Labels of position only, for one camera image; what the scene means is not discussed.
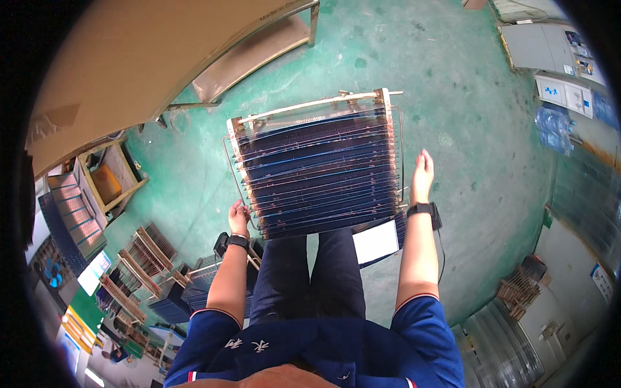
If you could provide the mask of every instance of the cardboard box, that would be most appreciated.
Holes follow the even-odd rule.
[[[121,186],[119,181],[108,166],[101,165],[101,167],[91,173],[91,178],[104,205],[108,205],[120,195]]]

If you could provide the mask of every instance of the navy polo shirt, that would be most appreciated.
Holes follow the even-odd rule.
[[[252,325],[228,313],[198,310],[164,380],[242,380],[302,358],[339,387],[464,387],[455,338],[429,294],[404,303],[390,330],[360,318],[319,317]]]
[[[123,349],[122,346],[119,349],[120,349],[120,356],[117,355],[116,350],[110,353],[110,359],[114,361],[115,363],[123,361],[125,358],[129,356],[129,354],[127,354],[127,352],[125,351],[125,349]]]

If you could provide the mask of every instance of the blue plastic bag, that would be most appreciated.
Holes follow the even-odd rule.
[[[535,113],[535,124],[539,128],[542,145],[569,156],[574,146],[569,140],[571,121],[566,114],[539,106]]]
[[[538,106],[535,112],[535,124],[540,131],[559,137],[569,136],[571,133],[571,121],[566,114],[542,106]]]

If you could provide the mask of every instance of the gray metal cabinet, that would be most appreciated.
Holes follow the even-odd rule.
[[[560,24],[503,25],[502,36],[515,67],[574,75],[575,59]]]

